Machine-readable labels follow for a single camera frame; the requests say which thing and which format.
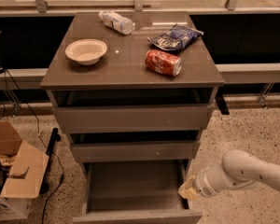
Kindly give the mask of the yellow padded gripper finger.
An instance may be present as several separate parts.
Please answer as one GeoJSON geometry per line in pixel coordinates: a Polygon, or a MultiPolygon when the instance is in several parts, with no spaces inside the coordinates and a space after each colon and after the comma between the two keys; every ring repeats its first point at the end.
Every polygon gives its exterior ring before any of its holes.
{"type": "Polygon", "coordinates": [[[193,187],[195,176],[191,176],[189,179],[187,179],[178,189],[178,194],[183,199],[188,200],[197,200],[198,199],[198,193],[196,189],[193,187]]]}

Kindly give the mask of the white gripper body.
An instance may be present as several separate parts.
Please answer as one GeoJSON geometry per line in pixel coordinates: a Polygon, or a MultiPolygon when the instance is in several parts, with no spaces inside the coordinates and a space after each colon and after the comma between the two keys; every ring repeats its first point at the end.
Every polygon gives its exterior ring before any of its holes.
{"type": "Polygon", "coordinates": [[[218,191],[215,190],[208,179],[207,171],[208,167],[203,168],[196,176],[194,177],[194,181],[192,186],[196,190],[196,192],[205,198],[210,198],[218,195],[218,191]]]}

